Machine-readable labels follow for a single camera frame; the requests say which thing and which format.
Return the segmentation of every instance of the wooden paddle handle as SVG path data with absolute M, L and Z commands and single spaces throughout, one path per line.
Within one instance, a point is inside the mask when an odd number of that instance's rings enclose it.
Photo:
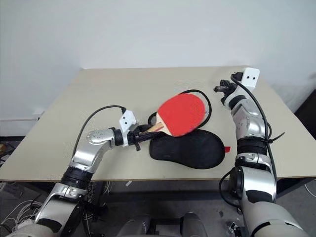
M 163 128 L 163 124 L 162 122 L 159 122 L 145 132 L 159 132 L 162 128 Z

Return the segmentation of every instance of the white wall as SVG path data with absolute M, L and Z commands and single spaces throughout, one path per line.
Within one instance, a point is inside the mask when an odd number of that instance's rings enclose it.
M 315 12 L 314 0 L 1 0 L 0 119 L 45 110 L 81 68 L 248 64 L 295 111 L 315 87 Z

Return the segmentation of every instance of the red rubber paddle face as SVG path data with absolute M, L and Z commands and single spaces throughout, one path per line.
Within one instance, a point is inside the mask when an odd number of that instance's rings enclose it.
M 205 105 L 193 94 L 179 94 L 164 102 L 157 113 L 174 137 L 196 129 L 205 116 Z

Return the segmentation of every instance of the table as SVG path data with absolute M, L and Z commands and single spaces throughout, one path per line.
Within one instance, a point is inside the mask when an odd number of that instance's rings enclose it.
M 222 94 L 213 88 L 221 79 L 229 79 L 236 67 L 89 69 L 82 70 L 43 114 L 34 128 L 2 166 L 0 180 L 59 181 L 68 167 L 78 132 L 85 119 L 106 105 L 123 105 L 132 110 L 140 124 L 173 95 L 188 89 L 202 90 L 212 103 L 212 116 L 202 129 L 217 134 L 231 151 L 212 169 L 196 170 L 158 161 L 149 156 L 149 142 L 116 147 L 108 151 L 92 180 L 206 180 L 220 179 L 235 162 L 237 142 L 235 124 L 224 108 Z M 272 144 L 278 178 L 316 176 L 316 142 L 281 98 L 259 78 L 254 95 L 263 107 L 275 137 Z M 119 128 L 120 109 L 98 113 L 87 125 L 94 129 Z

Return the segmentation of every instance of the ping pong paddle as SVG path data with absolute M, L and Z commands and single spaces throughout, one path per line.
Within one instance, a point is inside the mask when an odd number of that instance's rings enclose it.
M 156 114 L 156 124 L 146 132 L 183 136 L 196 129 L 205 116 L 203 101 L 193 94 L 179 94 L 164 102 Z

